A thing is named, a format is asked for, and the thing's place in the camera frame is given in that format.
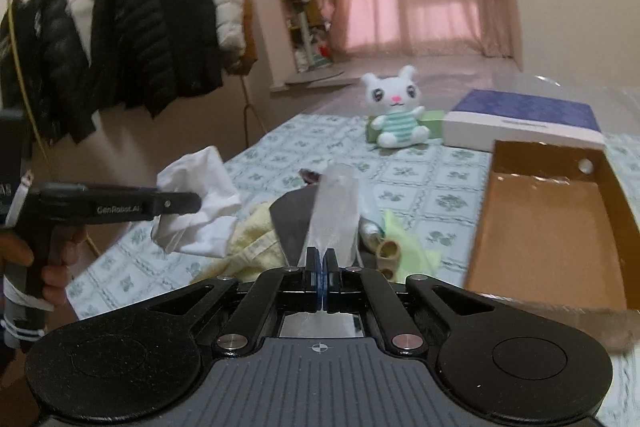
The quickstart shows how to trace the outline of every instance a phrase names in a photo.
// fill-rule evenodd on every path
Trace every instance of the open box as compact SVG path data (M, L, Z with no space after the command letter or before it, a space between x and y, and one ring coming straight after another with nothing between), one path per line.
M612 352L640 338L640 233L604 152L496 142L465 287Z

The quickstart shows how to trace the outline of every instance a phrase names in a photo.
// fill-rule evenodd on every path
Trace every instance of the purple box lid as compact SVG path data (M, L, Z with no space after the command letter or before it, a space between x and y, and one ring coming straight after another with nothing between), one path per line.
M589 105L532 94L474 89L452 111L559 123L600 131Z

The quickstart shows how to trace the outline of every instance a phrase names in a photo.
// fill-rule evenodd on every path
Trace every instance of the tablecloth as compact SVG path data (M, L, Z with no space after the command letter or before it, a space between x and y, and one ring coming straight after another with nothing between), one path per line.
M442 146L380 150L364 139L363 117L300 114L225 166L241 191L246 217L254 204L302 186L300 168L322 171L331 161L353 165L389 208L414 231L425 248L442 254L436 276L462 285L479 216L490 154ZM607 136L614 165L637 219L640 218L640 137ZM67 289L79 318L131 304L185 286L208 262L167 255L138 223ZM598 417L608 427L640 425L636 385L640 347L613 357L615 380Z

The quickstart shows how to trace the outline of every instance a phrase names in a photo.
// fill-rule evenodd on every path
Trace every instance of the stuffed animal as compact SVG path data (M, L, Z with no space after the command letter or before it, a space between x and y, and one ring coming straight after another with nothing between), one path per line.
M362 79L367 86L367 106L375 115L371 127L382 132L378 145L384 148L401 148L429 139L429 129L418 124L424 114L419 105L420 90L413 83L415 68L405 66L398 76L378 78L373 73Z

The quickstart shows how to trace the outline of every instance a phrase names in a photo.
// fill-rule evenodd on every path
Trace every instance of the plush toy ear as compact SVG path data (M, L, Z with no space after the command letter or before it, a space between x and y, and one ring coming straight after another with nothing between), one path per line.
M378 81L378 77L373 73L365 73L362 75L362 81L370 87L371 84L375 84Z
M415 68L413 66L405 66L400 70L400 74L398 75L400 78L406 78L407 80L411 80L414 76Z

